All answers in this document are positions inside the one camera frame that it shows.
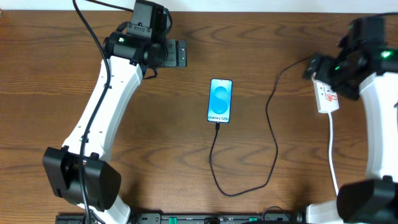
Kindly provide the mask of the white power strip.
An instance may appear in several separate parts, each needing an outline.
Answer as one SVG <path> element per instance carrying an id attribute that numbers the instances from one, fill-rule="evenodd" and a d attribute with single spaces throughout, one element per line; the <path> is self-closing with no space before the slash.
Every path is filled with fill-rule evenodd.
<path id="1" fill-rule="evenodd" d="M 319 113 L 327 114 L 339 109 L 337 93 L 331 89 L 330 85 L 315 79 L 313 79 L 313 85 Z"/>

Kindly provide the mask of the blue smartphone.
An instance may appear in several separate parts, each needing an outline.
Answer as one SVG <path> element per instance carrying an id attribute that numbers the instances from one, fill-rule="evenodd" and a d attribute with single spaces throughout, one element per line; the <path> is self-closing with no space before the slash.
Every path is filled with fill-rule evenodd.
<path id="1" fill-rule="evenodd" d="M 231 80 L 213 78 L 210 85 L 207 121 L 213 123 L 229 123 L 231 116 L 231 99 L 233 82 Z"/>

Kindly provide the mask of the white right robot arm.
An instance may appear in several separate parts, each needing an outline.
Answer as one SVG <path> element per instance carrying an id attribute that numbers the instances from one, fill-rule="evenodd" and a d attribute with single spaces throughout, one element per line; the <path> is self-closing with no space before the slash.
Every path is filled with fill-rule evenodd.
<path id="1" fill-rule="evenodd" d="M 361 99 L 366 114 L 366 178 L 342 185 L 334 200 L 306 207 L 306 223 L 397 223 L 397 51 L 369 46 L 338 58 L 315 54 L 304 77 L 317 89 L 321 113 L 336 108 L 336 95 Z"/>

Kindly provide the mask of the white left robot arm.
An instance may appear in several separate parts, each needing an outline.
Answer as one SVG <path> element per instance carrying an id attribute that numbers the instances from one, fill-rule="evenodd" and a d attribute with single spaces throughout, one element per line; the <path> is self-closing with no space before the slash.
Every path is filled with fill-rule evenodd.
<path id="1" fill-rule="evenodd" d="M 55 196 L 85 209 L 56 223 L 128 223 L 131 209 L 119 196 L 121 174 L 109 164 L 114 137 L 147 69 L 186 67 L 186 40 L 114 31 L 103 43 L 98 81 L 77 125 L 42 163 Z"/>

